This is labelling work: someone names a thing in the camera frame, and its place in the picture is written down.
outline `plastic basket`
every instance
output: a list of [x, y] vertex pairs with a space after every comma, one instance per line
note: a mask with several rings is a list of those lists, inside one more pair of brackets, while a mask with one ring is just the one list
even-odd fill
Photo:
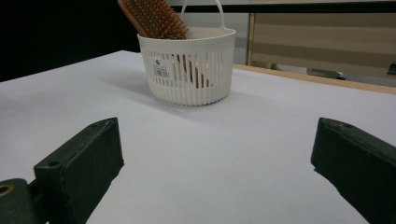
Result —
[[158, 98], [178, 105], [207, 105], [230, 92], [235, 30], [225, 28], [221, 4], [216, 2], [220, 28], [189, 27], [183, 40], [137, 36], [149, 88]]

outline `wooden table edge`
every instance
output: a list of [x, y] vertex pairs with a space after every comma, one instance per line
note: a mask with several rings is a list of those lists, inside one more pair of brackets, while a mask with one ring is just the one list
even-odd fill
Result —
[[268, 68], [247, 66], [247, 65], [242, 65], [242, 64], [234, 64], [233, 68], [239, 69], [239, 70], [245, 70], [245, 71], [249, 71], [249, 72], [268, 74], [271, 76], [288, 77], [288, 78], [294, 78], [294, 79], [298, 79], [298, 80], [302, 80], [302, 81], [316, 82], [316, 83], [321, 83], [321, 84], [346, 87], [346, 88], [352, 88], [352, 89], [363, 90], [363, 91], [375, 91], [375, 92], [396, 95], [396, 88], [393, 88], [393, 87], [378, 86], [378, 85], [374, 85], [374, 84], [359, 83], [359, 82], [332, 79], [332, 78], [326, 78], [326, 77], [306, 76], [306, 75], [300, 75], [300, 74], [295, 74], [295, 73], [290, 73], [290, 72], [272, 70], [272, 69], [268, 69]]

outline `white table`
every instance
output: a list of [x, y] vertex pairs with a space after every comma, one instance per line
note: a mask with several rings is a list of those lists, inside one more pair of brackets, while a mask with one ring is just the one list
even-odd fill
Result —
[[117, 117], [125, 166], [89, 223], [366, 223], [310, 163], [318, 119], [396, 146], [395, 111], [394, 94], [240, 69], [223, 100], [171, 105], [141, 55], [120, 51], [0, 83], [0, 179], [32, 181], [74, 134]]

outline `barcode sticker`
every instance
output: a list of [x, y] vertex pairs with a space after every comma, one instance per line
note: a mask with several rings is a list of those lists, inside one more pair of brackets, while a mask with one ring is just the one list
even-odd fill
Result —
[[172, 60], [148, 57], [148, 62], [151, 65], [151, 72], [155, 77], [174, 79], [175, 72]]

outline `dark background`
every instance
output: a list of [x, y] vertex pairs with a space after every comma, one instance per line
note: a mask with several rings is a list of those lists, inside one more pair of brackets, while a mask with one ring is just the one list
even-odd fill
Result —
[[140, 51], [117, 0], [8, 2], [0, 7], [0, 81], [122, 49]]

